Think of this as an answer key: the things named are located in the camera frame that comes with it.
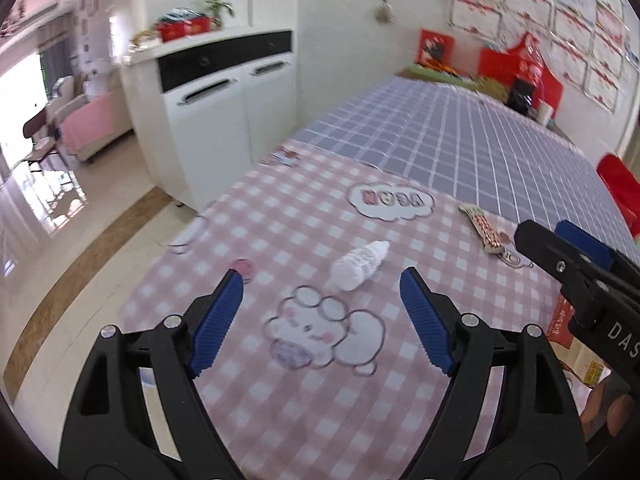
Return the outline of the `red brown cardboard box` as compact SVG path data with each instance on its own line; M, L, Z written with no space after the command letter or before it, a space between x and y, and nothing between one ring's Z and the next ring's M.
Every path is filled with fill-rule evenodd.
M593 389L602 379L605 364L568 329L573 314L574 308L559 295L547 330L547 339L564 370L573 374L587 388Z

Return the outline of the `snack wrapper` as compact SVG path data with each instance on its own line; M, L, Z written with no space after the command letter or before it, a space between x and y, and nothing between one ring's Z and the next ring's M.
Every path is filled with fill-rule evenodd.
M460 204L458 209L470 220L472 227L482 242L484 252L491 255L500 255L504 252L501 237L489 223L482 208L472 204Z

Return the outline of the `pink and purple checkered tablecloth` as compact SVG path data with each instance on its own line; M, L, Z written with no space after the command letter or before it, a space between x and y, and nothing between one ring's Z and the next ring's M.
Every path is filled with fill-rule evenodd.
M392 78L341 103L199 214L122 307L146 330L232 266L242 306L196 382L235 463L258 479L396 479L445 392L401 303L413 266L487 324L551 320L559 286L486 254L460 204L497 230L568 220L639 253L608 189L572 144L482 96ZM332 263L386 240L372 278L329 286Z

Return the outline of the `cola bottle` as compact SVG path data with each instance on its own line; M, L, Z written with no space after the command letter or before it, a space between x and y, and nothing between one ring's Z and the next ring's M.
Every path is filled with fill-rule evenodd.
M513 58L514 79L506 105L514 112L527 116L544 74L539 40L531 32L526 32L521 42L510 51L510 57Z

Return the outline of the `red paper bag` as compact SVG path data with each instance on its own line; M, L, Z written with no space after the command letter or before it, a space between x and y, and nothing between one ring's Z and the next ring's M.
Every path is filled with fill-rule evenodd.
M526 32L514 47L506 51L482 47L478 74L495 79L509 89L518 79L525 81L534 87L533 108L545 102L553 110L552 119L558 114L564 86L548 67L541 54L540 41L531 32Z

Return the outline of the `small white plastic bottle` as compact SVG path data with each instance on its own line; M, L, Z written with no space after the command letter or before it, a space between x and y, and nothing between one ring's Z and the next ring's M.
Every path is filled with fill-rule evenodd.
M352 292L362 285L386 259L390 243L376 240L353 249L331 264L329 286L340 292Z

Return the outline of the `pink blanket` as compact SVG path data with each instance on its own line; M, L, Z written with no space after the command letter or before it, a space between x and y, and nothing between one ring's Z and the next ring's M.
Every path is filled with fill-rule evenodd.
M66 150L81 160L101 151L115 133L111 92L71 112L62 120L60 130Z

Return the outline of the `dark wooden chair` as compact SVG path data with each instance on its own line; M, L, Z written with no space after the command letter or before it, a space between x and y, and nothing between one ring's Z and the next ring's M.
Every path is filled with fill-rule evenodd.
M58 156L62 164L68 167L64 156L58 149L58 142L56 142L53 129L47 121L47 109L45 107L24 123L23 136L26 140L32 142L32 150L23 159L28 168L36 165L36 170L42 171L42 163L51 155Z

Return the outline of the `white sideboard cabinet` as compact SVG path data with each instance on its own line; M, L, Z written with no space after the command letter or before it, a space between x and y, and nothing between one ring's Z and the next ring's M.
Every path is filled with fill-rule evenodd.
M153 182L196 211L218 200L295 130L296 68L291 29L131 55L120 78Z

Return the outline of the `beige sofa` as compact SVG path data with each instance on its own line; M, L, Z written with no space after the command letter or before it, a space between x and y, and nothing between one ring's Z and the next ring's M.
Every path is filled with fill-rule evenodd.
M66 151L81 162L134 131L118 70L87 76L79 96L60 107L52 119Z

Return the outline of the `red gift box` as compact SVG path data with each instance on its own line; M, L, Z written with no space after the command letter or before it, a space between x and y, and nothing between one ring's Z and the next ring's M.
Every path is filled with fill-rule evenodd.
M184 37L205 34L210 31L212 22L208 16L197 16L190 20L159 21L155 28L164 44Z

